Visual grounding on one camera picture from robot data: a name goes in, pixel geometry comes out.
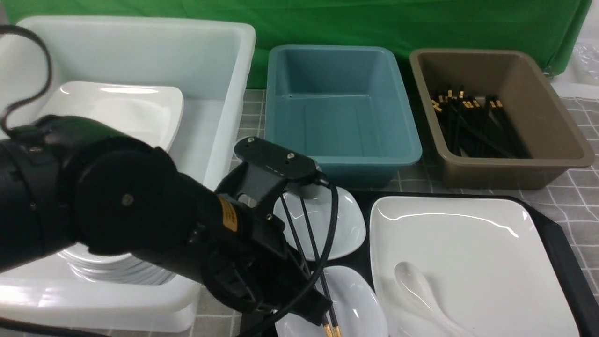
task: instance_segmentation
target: ceramic spoon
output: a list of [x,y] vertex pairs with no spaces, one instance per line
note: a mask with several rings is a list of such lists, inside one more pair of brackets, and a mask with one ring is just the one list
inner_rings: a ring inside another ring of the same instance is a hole
[[465,328],[457,325],[447,317],[435,299],[431,286],[424,274],[409,262],[399,262],[395,265],[395,282],[399,285],[406,301],[411,304],[412,311],[438,324],[455,337],[475,337]]

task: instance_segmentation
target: gold-tipped chopsticks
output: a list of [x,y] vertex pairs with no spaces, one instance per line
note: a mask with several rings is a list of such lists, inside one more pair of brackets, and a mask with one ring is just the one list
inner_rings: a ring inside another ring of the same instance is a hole
[[[310,225],[310,219],[308,217],[308,211],[305,207],[304,198],[299,198],[301,200],[302,210],[304,212],[305,224],[308,229],[308,234],[310,236],[310,243],[312,245],[312,250],[314,252],[314,262],[318,263],[320,260],[320,255],[318,254],[318,248],[316,247],[316,241],[314,239],[314,232],[312,231],[312,226]],[[285,202],[285,198],[281,196],[281,203],[283,204],[283,208],[285,210],[285,215],[287,216],[287,222],[289,223],[289,228],[291,229],[291,234],[294,237],[295,245],[298,248],[299,256],[300,256],[300,265],[305,269],[307,275],[310,275],[310,270],[308,269],[308,264],[305,260],[304,249],[301,246],[300,238],[295,229],[293,220],[291,219],[291,214],[289,213],[289,208],[287,207],[287,203]],[[322,272],[320,276],[320,283],[322,284],[322,290],[324,295],[329,300],[331,299],[331,292],[329,291],[328,284],[326,283],[325,273]],[[331,305],[329,308],[329,316],[331,317],[331,323],[333,327],[331,328],[331,324],[326,317],[326,314],[322,316],[322,327],[325,331],[326,337],[341,337],[341,329],[339,328],[339,322],[337,321],[337,315],[335,314],[335,309]]]

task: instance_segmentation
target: brown plastic bin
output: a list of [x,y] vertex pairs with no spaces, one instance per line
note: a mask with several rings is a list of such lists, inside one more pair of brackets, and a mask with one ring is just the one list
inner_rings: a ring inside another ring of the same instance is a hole
[[[506,50],[420,49],[410,63],[443,182],[454,188],[538,189],[566,170],[593,164],[595,153],[533,59]],[[531,159],[452,154],[431,105],[436,90],[464,85],[468,94],[497,94]]]

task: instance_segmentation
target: screw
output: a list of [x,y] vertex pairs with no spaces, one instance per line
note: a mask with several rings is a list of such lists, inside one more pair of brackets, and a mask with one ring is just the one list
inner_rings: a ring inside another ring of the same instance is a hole
[[195,243],[195,242],[198,240],[198,237],[199,237],[199,230],[197,230],[197,229],[194,229],[194,230],[191,232],[191,236],[189,237],[189,240],[187,240],[187,242],[188,242],[189,244],[191,244],[191,243]]
[[135,201],[133,195],[125,194],[123,195],[123,198],[120,200],[120,204],[124,207],[129,207],[133,204],[133,201]]

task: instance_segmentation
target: teal plastic bin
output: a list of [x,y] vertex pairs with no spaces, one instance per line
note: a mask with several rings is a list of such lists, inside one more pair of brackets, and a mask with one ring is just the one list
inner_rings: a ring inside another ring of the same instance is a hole
[[422,146],[393,54],[280,46],[268,61],[266,139],[312,157],[338,186],[382,187]]

